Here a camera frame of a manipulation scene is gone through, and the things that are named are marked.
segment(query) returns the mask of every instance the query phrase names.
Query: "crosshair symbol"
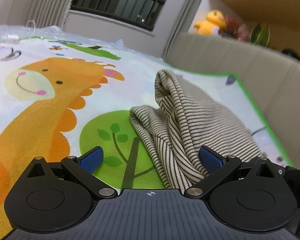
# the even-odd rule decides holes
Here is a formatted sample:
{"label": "crosshair symbol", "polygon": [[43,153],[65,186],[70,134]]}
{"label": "crosshair symbol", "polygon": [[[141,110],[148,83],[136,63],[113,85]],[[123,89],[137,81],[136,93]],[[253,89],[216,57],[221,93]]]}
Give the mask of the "crosshair symbol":
{"label": "crosshair symbol", "polygon": [[152,196],[154,196],[155,194],[157,194],[157,193],[154,193],[153,191],[149,191],[148,193],[146,193],[148,196],[150,196],[150,197],[152,197]]}

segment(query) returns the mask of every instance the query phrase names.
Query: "folded striped garment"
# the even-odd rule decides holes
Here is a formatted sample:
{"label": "folded striped garment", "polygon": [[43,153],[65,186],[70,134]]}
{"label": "folded striped garment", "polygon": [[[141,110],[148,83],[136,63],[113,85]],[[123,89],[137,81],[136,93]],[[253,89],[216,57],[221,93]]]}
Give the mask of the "folded striped garment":
{"label": "folded striped garment", "polygon": [[198,156],[202,145],[243,162],[262,155],[234,113],[182,76],[160,70],[154,90],[160,108],[135,106],[130,121],[166,188],[183,191],[204,179],[208,171]]}

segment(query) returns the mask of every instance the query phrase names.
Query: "cartoon mat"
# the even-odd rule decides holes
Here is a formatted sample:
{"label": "cartoon mat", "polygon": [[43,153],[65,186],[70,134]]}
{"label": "cartoon mat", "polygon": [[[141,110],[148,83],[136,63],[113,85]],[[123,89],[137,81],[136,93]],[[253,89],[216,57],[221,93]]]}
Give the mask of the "cartoon mat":
{"label": "cartoon mat", "polygon": [[132,106],[151,105],[156,72],[170,68],[229,107],[275,163],[290,164],[239,80],[187,73],[126,51],[31,39],[0,45],[0,239],[11,227],[5,197],[36,156],[48,162],[104,151],[99,179],[121,188],[163,188],[129,121]]}

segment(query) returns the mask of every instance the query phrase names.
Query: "yellow plush toy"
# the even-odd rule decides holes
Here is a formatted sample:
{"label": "yellow plush toy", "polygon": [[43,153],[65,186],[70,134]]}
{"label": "yellow plush toy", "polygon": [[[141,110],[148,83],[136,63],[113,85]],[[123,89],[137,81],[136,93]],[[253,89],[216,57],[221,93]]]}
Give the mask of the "yellow plush toy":
{"label": "yellow plush toy", "polygon": [[210,11],[205,21],[197,22],[194,27],[201,35],[218,35],[220,29],[226,28],[225,18],[218,10]]}

